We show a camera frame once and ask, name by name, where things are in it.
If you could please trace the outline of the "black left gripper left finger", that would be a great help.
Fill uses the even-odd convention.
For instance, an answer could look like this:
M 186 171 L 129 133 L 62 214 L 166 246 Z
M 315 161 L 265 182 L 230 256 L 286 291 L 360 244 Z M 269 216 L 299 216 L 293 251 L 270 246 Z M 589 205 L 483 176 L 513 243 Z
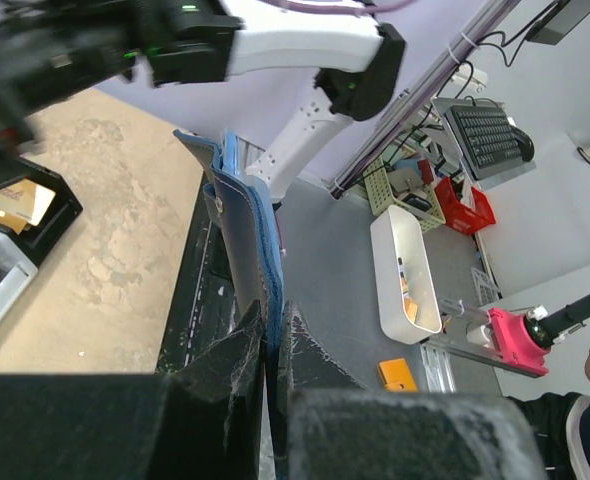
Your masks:
M 254 479 L 258 303 L 174 373 L 0 375 L 0 479 Z

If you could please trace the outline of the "blue leather card holder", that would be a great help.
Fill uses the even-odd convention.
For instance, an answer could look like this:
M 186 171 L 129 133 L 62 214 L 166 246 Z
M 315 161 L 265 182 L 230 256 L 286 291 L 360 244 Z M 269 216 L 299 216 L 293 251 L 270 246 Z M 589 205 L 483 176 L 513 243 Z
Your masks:
M 264 357 L 273 458 L 286 459 L 286 420 L 278 407 L 278 361 L 284 312 L 284 279 L 280 242 L 270 191 L 265 180 L 247 168 L 263 151 L 228 131 L 219 141 L 174 132 L 187 148 L 206 151 L 202 163 L 208 183 L 204 199 L 222 233 L 241 311 L 257 300 L 266 323 Z

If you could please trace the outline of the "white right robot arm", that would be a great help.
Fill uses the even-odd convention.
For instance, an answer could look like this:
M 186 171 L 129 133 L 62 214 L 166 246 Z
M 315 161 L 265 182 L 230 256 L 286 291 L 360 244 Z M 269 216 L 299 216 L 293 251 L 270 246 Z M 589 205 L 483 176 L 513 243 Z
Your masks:
M 281 201 L 343 129 L 391 101 L 406 41 L 369 1 L 6 1 L 0 17 L 0 187 L 39 144 L 29 117 L 145 60 L 151 82 L 218 83 L 312 68 L 307 101 L 244 169 Z

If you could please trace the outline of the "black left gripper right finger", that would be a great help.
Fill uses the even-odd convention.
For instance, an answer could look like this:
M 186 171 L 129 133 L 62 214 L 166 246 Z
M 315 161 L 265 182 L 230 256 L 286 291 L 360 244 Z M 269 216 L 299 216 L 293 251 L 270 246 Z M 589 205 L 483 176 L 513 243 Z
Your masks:
M 364 388 L 287 302 L 277 380 L 280 479 L 543 479 L 530 428 L 499 397 Z

